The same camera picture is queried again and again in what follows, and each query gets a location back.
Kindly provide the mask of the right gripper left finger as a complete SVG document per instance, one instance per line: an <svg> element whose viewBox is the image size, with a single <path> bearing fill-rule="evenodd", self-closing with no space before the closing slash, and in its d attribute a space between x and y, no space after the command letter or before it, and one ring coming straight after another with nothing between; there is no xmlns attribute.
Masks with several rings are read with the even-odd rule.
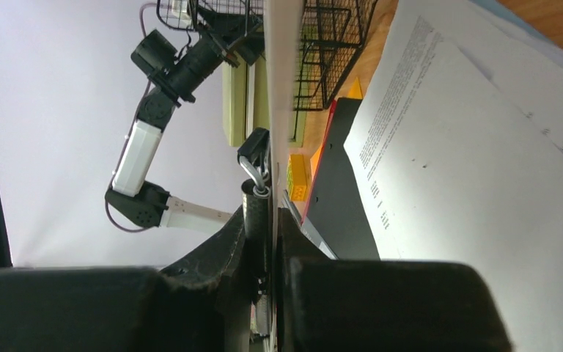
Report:
<svg viewBox="0 0 563 352"><path fill-rule="evenodd" d="M0 268L0 351L246 351L243 211L150 267Z"/></svg>

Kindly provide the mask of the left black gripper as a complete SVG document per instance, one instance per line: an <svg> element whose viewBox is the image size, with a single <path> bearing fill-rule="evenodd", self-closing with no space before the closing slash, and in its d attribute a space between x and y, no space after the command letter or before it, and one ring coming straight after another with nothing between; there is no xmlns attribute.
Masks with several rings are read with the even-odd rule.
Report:
<svg viewBox="0 0 563 352"><path fill-rule="evenodd" d="M244 61L253 65L265 51L263 20L259 15L216 14L202 28L220 47L221 57L231 67Z"/></svg>

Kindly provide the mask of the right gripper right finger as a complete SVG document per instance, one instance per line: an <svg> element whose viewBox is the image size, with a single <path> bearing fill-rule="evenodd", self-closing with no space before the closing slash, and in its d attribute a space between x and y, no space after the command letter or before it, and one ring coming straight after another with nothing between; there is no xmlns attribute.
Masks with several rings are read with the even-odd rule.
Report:
<svg viewBox="0 0 563 352"><path fill-rule="evenodd" d="M462 263L332 260L281 209L281 351L511 351L489 287Z"/></svg>

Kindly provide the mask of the green drawer cabinet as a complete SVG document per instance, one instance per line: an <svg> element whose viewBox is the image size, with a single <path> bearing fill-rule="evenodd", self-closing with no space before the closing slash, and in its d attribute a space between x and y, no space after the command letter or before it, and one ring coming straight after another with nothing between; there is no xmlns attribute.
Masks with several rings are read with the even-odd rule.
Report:
<svg viewBox="0 0 563 352"><path fill-rule="evenodd" d="M260 56L252 65L243 59L239 63L221 66L222 124L231 147L241 146L255 128L270 127L266 60Z"/></svg>

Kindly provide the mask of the black wire mesh basket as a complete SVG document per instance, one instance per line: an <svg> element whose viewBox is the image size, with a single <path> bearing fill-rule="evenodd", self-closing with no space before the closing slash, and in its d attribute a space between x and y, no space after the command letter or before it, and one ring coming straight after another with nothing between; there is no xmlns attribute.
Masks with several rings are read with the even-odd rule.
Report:
<svg viewBox="0 0 563 352"><path fill-rule="evenodd" d="M170 29L199 38L198 23L204 16L259 15L263 20L263 1L189 1L190 16L179 18L169 9L169 2L155 3L158 19ZM303 141L307 112L327 109L333 102L364 48L374 7L373 1L303 1L289 124L291 144ZM177 48L178 53L184 54L197 41Z"/></svg>

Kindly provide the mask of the papers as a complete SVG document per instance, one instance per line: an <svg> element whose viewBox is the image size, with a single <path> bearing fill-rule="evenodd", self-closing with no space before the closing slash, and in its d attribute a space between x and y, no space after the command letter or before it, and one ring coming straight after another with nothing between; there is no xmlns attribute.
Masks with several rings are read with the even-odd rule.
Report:
<svg viewBox="0 0 563 352"><path fill-rule="evenodd" d="M463 262L563 351L563 68L469 1L400 1L344 144L378 255Z"/></svg>

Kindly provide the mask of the white clipboard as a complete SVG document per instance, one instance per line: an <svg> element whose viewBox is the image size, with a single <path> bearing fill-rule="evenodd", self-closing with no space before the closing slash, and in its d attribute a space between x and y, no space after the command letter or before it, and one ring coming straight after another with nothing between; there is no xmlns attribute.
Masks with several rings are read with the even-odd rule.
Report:
<svg viewBox="0 0 563 352"><path fill-rule="evenodd" d="M285 351L290 334L284 310L284 231L297 231L286 196L290 118L293 113L296 56L301 34L302 1L265 1L263 10L269 134L264 150L264 186L251 181L243 198L243 255L253 298L249 351Z"/></svg>

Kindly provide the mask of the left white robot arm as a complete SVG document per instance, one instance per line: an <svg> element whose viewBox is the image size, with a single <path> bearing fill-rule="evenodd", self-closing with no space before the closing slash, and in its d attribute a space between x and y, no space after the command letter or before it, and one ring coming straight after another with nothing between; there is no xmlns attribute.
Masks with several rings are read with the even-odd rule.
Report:
<svg viewBox="0 0 563 352"><path fill-rule="evenodd" d="M151 31L131 54L133 63L153 88L142 96L119 162L105 192L105 210L117 210L128 219L130 232L153 227L176 227L216 232L230 214L173 197L145 180L174 111L194 103L194 91L223 62L234 67L239 58L252 64L262 53L262 18L220 14L198 23L199 40L184 54L157 30Z"/></svg>

